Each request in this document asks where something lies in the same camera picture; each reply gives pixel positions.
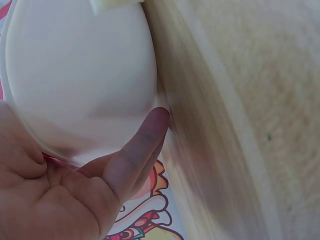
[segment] palm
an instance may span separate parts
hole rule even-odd
[[[44,159],[8,107],[0,111],[0,238],[9,240],[102,239],[148,177],[168,125],[155,110],[123,150],[75,169]]]

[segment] finger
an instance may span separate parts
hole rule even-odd
[[[77,171],[87,178],[100,177],[102,178],[106,165],[110,162],[115,153],[107,156],[99,157],[93,161],[88,162],[86,165],[79,168]]]
[[[0,156],[0,163],[23,178],[39,178],[46,172],[41,151],[4,101],[0,101]]]
[[[163,138],[163,140],[160,142],[160,144],[156,147],[156,149],[152,153],[149,160],[144,165],[144,168],[142,169],[139,177],[135,181],[135,184],[134,184],[134,186],[128,196],[128,199],[131,199],[132,197],[134,197],[139,192],[139,190],[143,187],[143,185],[145,184],[147,178],[149,177],[152,169],[154,168],[154,166],[156,164],[156,161],[157,161],[159,154],[162,150],[162,147],[164,145],[164,141],[165,141],[165,138]]]
[[[120,203],[127,200],[142,169],[165,137],[169,118],[164,108],[152,110],[134,137],[106,165],[102,179]]]
[[[142,188],[142,186],[145,184],[151,170],[153,169],[156,160],[158,159],[158,156],[161,152],[161,149],[163,147],[165,138],[160,142],[160,144],[156,147],[155,151],[152,153],[151,157],[146,162],[145,166],[143,167],[138,179],[136,180],[132,191],[129,194],[129,199],[137,194],[137,192]],[[102,178],[104,169],[106,165],[110,162],[113,155],[117,154],[116,152],[107,156],[99,157],[77,171],[87,178],[93,178],[93,177],[100,177]]]

